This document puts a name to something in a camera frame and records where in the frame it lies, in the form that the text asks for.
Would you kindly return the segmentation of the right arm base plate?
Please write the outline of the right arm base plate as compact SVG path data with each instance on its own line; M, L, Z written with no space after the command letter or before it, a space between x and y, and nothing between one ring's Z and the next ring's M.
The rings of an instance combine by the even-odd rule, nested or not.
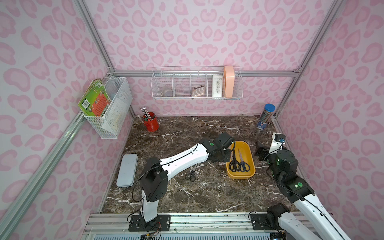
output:
M282 228L276 223L271 223L268 219L268 214L261 214L257 212L250 212L248 219L251 221L254 231L281 231Z

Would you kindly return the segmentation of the all black scissors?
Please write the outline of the all black scissors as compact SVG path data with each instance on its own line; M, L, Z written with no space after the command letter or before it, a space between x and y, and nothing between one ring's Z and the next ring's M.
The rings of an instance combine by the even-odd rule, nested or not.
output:
M236 159L235 149L236 149L236 143L233 144L233 148L231 150L231 159L229 163L229 169L234 173L239 172L241 170L241 164Z

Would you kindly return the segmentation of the medium black scissors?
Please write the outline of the medium black scissors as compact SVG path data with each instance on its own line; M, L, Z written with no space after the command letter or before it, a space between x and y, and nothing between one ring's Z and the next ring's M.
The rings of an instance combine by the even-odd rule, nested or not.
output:
M194 165L191 167L190 172L186 174L185 179L190 180L191 182L195 182L196 176L195 176L195 171L196 171L197 165Z

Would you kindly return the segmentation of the large black handled scissors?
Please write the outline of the large black handled scissors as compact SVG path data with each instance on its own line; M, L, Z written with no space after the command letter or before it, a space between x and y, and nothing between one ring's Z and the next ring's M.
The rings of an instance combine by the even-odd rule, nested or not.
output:
M243 159L243 156L242 156L242 153L240 150L238 150L238 153L239 153L239 157L240 157L240 172L249 172L251 167L249 164L247 164L244 159Z

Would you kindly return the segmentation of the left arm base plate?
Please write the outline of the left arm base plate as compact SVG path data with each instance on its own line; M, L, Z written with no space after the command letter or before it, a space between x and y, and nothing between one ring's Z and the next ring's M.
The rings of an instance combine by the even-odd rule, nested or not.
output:
M146 222L140 215L133 215L129 220L129 232L153 232L170 230L171 215L158 215L153 220Z

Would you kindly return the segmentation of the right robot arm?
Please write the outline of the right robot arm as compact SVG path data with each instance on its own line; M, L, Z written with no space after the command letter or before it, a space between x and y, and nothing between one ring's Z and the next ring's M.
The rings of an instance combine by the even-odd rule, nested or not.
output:
M258 143L255 155L268 164L270 177L280 192L307 218L316 234L294 216L283 204L268 208L267 225L280 227L297 240L349 240L350 237L321 203L313 188L297 174L299 165L295 155L273 141L269 149Z

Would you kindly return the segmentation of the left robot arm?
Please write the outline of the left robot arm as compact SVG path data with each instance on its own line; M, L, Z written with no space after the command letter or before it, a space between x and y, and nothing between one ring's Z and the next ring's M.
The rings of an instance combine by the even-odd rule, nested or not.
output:
M157 218L159 200L167 193L169 180L180 172L206 161L229 162L234 143L234 138L223 132L216 139L202 139L177 155L165 159L148 159L139 177L142 193L139 213L141 219L150 223Z

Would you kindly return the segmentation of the yellow storage box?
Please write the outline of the yellow storage box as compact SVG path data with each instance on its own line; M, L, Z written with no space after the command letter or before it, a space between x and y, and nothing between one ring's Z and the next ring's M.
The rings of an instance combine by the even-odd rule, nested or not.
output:
M229 163L226 163L228 176L234 180L246 180L246 179L253 177L254 174L256 173L255 164L253 161L250 146L246 142L236 141L236 149L235 149L236 159L240 163L241 161L240 161L238 150L241 151L244 161L250 165L251 169L249 172L240 172L239 171L239 172L234 173L234 172L230 171L230 169L229 169L229 163L230 163L229 162Z

